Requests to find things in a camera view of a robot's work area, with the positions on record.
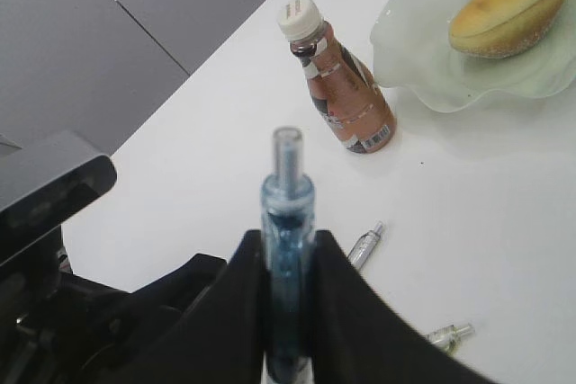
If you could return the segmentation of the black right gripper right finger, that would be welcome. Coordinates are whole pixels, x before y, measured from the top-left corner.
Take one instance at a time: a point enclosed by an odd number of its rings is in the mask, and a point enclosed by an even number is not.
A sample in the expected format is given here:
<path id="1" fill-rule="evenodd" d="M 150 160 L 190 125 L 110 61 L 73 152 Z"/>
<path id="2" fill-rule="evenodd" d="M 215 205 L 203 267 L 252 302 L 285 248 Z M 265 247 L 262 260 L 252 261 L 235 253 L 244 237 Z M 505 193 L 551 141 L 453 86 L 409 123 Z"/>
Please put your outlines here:
<path id="1" fill-rule="evenodd" d="M 429 343 L 361 277 L 328 230 L 315 236 L 310 354 L 317 383 L 485 383 Z"/>

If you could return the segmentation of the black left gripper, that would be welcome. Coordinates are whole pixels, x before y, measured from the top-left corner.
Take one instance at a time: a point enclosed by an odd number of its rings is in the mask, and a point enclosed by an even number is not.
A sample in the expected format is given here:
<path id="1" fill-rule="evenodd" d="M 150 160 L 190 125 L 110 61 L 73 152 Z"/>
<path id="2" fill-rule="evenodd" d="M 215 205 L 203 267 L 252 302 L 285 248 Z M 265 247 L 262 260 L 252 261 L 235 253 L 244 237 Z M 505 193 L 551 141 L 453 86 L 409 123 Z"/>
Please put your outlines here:
<path id="1" fill-rule="evenodd" d="M 55 230 L 1 264 L 1 381 L 93 383 L 185 316 L 227 262 L 196 254 L 133 292 L 72 273 Z"/>

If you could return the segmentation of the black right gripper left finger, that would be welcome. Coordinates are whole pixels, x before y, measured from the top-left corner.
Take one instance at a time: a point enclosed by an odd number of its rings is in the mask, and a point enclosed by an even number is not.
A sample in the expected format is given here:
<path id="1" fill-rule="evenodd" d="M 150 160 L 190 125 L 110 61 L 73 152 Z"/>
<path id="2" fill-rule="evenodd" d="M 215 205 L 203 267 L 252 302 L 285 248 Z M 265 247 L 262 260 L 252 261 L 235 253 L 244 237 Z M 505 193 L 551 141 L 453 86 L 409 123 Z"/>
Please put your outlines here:
<path id="1" fill-rule="evenodd" d="M 203 298 L 130 366 L 130 382 L 260 382 L 265 287 L 261 233 L 249 230 Z"/>

